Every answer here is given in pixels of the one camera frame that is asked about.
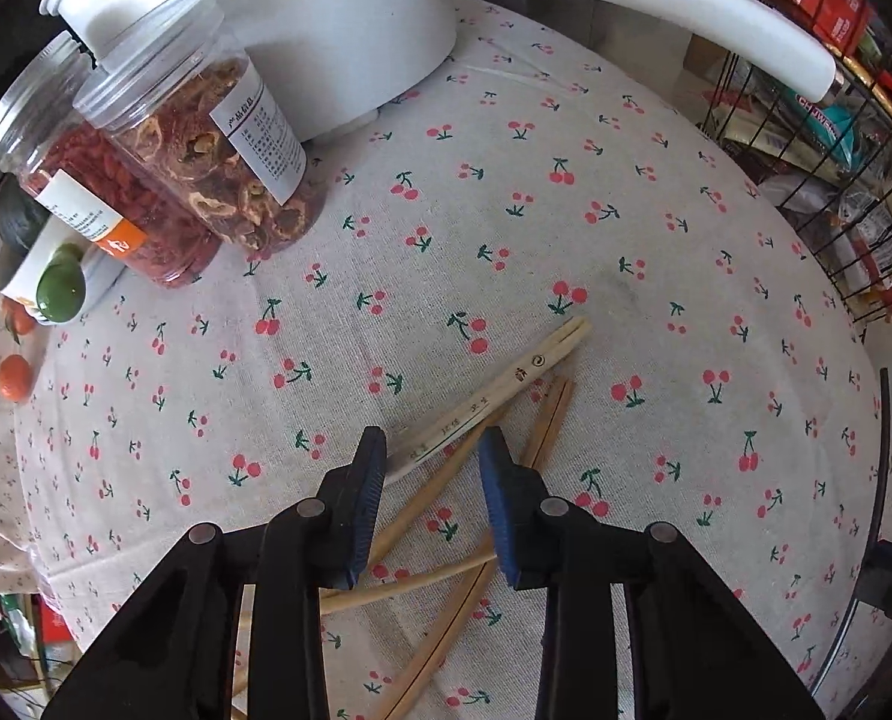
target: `orange label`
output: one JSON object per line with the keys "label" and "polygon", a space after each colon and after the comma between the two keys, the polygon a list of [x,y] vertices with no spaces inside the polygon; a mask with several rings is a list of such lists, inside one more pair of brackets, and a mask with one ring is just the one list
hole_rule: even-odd
{"label": "orange label", "polygon": [[145,240],[145,232],[142,232],[130,220],[122,218],[113,229],[102,236],[102,238],[94,241],[94,243],[107,254],[116,257],[116,259],[123,259],[136,251]]}

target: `jar of red goji berries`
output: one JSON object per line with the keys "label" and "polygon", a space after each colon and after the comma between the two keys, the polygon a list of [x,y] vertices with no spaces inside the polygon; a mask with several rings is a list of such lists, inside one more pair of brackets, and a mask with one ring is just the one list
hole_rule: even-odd
{"label": "jar of red goji berries", "polygon": [[177,0],[126,29],[73,103],[227,241],[265,257],[326,196],[215,0]]}
{"label": "jar of red goji berries", "polygon": [[0,100],[0,170],[65,223],[164,287],[193,282],[220,241],[73,109],[92,71],[63,32]]}

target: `black wire basket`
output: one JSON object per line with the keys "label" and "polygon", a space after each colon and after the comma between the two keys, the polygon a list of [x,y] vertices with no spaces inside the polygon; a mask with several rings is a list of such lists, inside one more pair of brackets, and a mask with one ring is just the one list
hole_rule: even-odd
{"label": "black wire basket", "polygon": [[[828,26],[833,0],[812,0],[810,13],[802,0],[760,1],[830,33],[819,20]],[[833,105],[728,55],[701,128],[789,221],[861,328],[892,319],[892,40],[864,0],[845,7],[861,34],[824,41],[843,81]]]}

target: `jar of dried fruit slices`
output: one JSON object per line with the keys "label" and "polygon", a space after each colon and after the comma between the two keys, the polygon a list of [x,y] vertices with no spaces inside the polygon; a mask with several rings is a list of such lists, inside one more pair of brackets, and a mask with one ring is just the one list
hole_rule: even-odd
{"label": "jar of dried fruit slices", "polygon": [[227,241],[267,254],[298,240],[325,187],[223,23],[215,0],[178,0],[122,33],[76,109]]}
{"label": "jar of dried fruit slices", "polygon": [[73,109],[92,72],[63,32],[0,100],[0,170],[102,250],[164,287],[193,282],[221,242]]}

